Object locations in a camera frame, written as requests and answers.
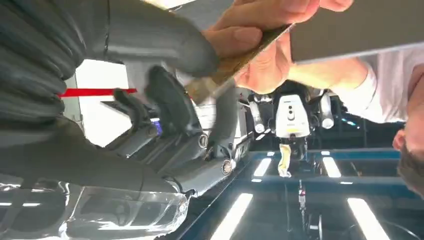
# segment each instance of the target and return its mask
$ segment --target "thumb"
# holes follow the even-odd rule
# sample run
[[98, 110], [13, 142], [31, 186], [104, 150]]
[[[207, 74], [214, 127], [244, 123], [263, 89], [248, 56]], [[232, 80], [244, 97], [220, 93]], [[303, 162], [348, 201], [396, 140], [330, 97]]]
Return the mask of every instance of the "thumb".
[[256, 47], [262, 39], [262, 31], [256, 27], [227, 27], [203, 32], [221, 58], [234, 57]]

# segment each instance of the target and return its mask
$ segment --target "red line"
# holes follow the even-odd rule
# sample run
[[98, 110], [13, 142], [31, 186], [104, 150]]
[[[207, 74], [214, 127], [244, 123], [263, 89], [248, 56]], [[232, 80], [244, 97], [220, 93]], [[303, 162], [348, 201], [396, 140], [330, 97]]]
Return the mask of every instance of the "red line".
[[[122, 89], [129, 94], [136, 93], [135, 88]], [[68, 88], [64, 94], [59, 95], [61, 98], [68, 97], [90, 97], [90, 96], [113, 96], [114, 88]]]

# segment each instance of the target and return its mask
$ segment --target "black hose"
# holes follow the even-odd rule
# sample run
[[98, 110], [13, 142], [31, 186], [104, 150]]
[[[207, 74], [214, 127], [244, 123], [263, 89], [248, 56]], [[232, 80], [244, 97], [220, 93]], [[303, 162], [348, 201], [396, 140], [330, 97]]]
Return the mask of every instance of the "black hose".
[[84, 44], [51, 1], [0, 2], [0, 121], [44, 123], [64, 111], [58, 97]]

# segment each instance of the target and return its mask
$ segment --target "forearm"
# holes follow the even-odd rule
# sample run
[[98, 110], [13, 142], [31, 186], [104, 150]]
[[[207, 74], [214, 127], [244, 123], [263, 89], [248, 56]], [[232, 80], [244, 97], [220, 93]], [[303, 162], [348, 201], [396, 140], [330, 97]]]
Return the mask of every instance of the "forearm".
[[288, 79], [317, 89], [350, 90], [362, 84], [368, 67], [358, 58], [294, 65]]

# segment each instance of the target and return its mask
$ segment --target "bolt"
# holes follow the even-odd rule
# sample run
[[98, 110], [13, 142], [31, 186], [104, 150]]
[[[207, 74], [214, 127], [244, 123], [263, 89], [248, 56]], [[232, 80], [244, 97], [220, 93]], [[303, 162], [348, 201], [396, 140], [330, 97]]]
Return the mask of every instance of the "bolt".
[[199, 137], [199, 146], [204, 149], [208, 146], [209, 138], [207, 135], [203, 134]]
[[224, 160], [223, 164], [222, 164], [222, 173], [227, 176], [229, 175], [235, 167], [235, 162], [233, 163], [231, 160]]

